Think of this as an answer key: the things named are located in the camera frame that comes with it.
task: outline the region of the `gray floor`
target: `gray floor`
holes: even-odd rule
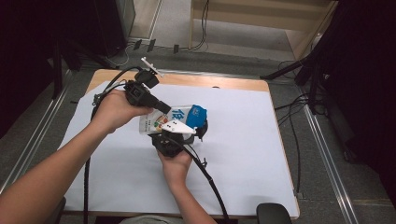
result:
[[[231,42],[238,43],[237,40],[230,40]],[[257,79],[259,75],[270,74],[277,70],[280,61],[290,59],[288,58],[289,56],[285,56],[282,53],[282,51],[287,51],[287,45],[283,45],[278,50],[279,52],[269,52],[269,57],[236,56],[234,53],[225,51],[215,53],[209,53],[208,51],[202,53],[181,51],[178,54],[173,54],[171,49],[155,48],[154,51],[147,53],[147,47],[143,46],[139,50],[128,49],[129,61],[121,68],[127,65],[144,66],[140,58],[146,56],[151,63],[154,63],[160,69],[220,73],[228,74],[229,77]],[[30,167],[44,160],[60,145],[68,122],[73,117],[77,106],[73,102],[77,102],[84,94],[92,74],[96,69],[100,68],[96,63],[85,57],[82,57],[82,60],[83,68],[74,74],[70,90],[66,94],[59,112],[49,126],[49,130],[41,142]],[[123,63],[126,62],[127,56],[121,52],[119,56],[111,60]],[[280,77],[276,81],[269,82],[269,85],[275,107],[289,104],[299,95],[298,88],[293,84],[292,79]],[[0,139],[1,182],[7,178],[13,164],[17,161],[19,154],[32,135],[35,126],[45,113],[45,109],[50,103],[51,91],[52,86],[43,91],[18,119],[7,135]],[[276,112],[279,118],[284,114],[285,111],[282,110]],[[346,223],[304,112],[301,111],[293,115],[292,120],[301,149],[301,193],[304,194],[304,197],[298,200],[301,215],[297,220],[293,220],[293,223]],[[353,202],[359,223],[396,223],[395,210],[377,174],[364,164],[346,162],[332,125],[323,116],[318,116],[318,120],[321,130],[326,136],[336,167]],[[296,145],[290,124],[285,122],[279,129],[288,158],[291,177],[294,184],[296,184],[298,163]],[[81,217],[63,216],[62,223],[81,223]],[[255,221],[241,220],[240,223],[248,224],[255,223]]]

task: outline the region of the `person's left hand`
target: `person's left hand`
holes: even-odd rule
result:
[[[116,129],[129,122],[132,118],[152,112],[152,108],[130,105],[125,91],[111,91],[100,104],[92,123],[104,128],[107,133],[114,133]]]

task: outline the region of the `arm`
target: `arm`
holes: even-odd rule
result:
[[[184,222],[188,224],[216,223],[204,208],[198,204],[186,186],[187,172],[192,161],[190,155],[182,151],[174,158],[167,158],[161,153],[158,153],[158,156],[163,163],[163,174],[169,189],[175,197]]]
[[[0,195],[0,223],[43,223],[102,140],[149,112],[129,105],[123,91],[112,91],[84,130]]]

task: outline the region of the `wooden furniture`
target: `wooden furniture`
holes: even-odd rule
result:
[[[191,0],[190,48],[193,20],[202,18],[205,3]],[[210,0],[207,19],[284,29],[299,60],[326,29],[336,5],[329,0]]]
[[[89,122],[92,99],[120,71],[98,70],[81,98],[61,146]],[[127,72],[120,79],[133,79]],[[285,151],[277,128],[268,85],[262,80],[166,74],[150,91],[169,105],[197,104],[208,111],[204,142],[192,145],[206,158],[230,218],[256,216],[259,203],[283,204],[291,218],[300,215],[293,194]],[[93,216],[133,217],[142,214],[179,216],[163,179],[151,140],[138,132],[139,118],[109,135],[91,159],[90,207]],[[203,208],[222,217],[212,189],[192,165],[187,185]],[[81,171],[65,194],[67,214],[81,214]]]

